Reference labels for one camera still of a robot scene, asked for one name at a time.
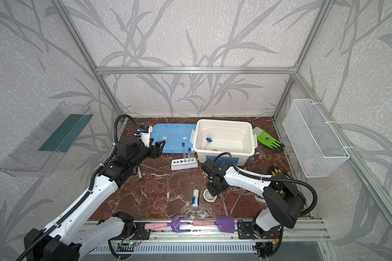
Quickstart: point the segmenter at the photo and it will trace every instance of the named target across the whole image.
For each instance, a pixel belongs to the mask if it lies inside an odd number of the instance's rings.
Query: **transparent acrylic tray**
[[[4,160],[14,177],[48,177],[93,115],[90,106],[61,102]]]

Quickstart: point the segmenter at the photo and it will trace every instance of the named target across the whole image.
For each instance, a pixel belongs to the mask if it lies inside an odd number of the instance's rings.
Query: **white wire mesh basket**
[[[311,99],[293,100],[283,126],[306,177],[327,177],[350,158]]]

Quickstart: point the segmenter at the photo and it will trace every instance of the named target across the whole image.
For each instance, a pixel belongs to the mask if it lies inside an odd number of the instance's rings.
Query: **green mat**
[[[39,151],[67,152],[90,121],[92,114],[70,114],[39,148]]]

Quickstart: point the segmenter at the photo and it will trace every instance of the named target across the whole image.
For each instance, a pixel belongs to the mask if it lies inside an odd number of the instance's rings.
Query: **marble tabletop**
[[[199,119],[249,122],[253,128],[260,127],[278,139],[272,118],[269,117],[140,118],[136,119],[136,123],[152,126],[157,123],[196,124]],[[132,134],[131,126],[131,122],[126,124],[122,137]],[[135,219],[170,219],[182,214],[191,218],[253,218],[258,211],[267,207],[262,197],[239,187],[229,187],[218,195],[215,202],[207,202],[202,193],[209,180],[200,168],[201,164],[199,163],[199,168],[172,171],[171,160],[180,157],[181,154],[162,154],[157,159],[144,160],[140,165],[143,179],[138,180],[136,175],[132,175],[102,203],[90,219],[106,220],[117,211],[128,213]],[[272,165],[279,166],[290,174],[285,154],[271,152],[259,143],[255,154],[241,168],[266,173]],[[199,189],[201,198],[199,207],[192,209],[193,190],[196,188]]]

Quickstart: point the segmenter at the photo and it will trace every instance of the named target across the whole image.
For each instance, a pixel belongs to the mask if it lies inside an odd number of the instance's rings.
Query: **green glove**
[[[263,131],[259,127],[253,128],[252,133],[257,135],[257,140],[266,145],[266,147],[273,152],[282,152],[284,144],[273,138],[270,134]]]

